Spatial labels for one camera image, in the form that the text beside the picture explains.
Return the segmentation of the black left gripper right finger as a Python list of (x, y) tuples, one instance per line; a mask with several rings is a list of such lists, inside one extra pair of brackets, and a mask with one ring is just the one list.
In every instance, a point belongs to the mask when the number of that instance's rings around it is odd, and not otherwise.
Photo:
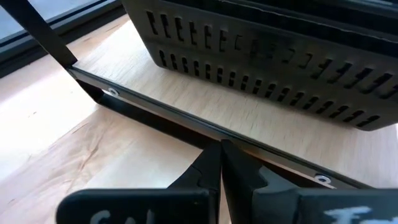
[(232, 223), (397, 223), (397, 190), (301, 188), (229, 140), (222, 178)]

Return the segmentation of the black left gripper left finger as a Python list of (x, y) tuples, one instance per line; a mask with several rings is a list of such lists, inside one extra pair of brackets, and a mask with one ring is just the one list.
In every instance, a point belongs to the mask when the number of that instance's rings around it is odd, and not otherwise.
[(165, 189), (86, 189), (59, 204), (56, 222), (218, 223), (221, 191), (221, 143), (212, 142)]

